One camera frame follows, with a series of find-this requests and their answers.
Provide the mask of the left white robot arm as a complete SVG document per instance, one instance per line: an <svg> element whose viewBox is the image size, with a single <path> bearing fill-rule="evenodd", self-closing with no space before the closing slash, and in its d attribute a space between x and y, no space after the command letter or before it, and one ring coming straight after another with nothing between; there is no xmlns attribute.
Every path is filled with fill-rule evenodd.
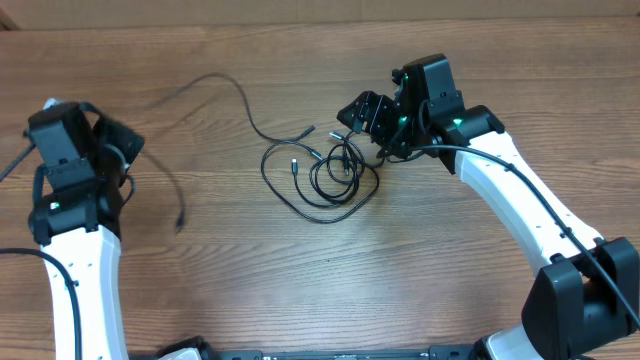
<svg viewBox="0 0 640 360"><path fill-rule="evenodd" d="M145 140L87 102L49 99L28 120L42 158L29 228L51 289L59 359L125 359L120 193Z"/></svg>

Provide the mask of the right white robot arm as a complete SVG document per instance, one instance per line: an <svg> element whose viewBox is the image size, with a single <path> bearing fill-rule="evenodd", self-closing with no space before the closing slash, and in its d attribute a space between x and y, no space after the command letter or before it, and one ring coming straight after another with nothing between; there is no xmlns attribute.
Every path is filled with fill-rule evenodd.
<svg viewBox="0 0 640 360"><path fill-rule="evenodd" d="M584 359L639 328L639 254L572 213L485 106L468 107L446 56L396 69L392 96L361 93L338 120L369 135L381 157L426 154L471 187L524 252L534 276L517 325L433 359Z"/></svg>

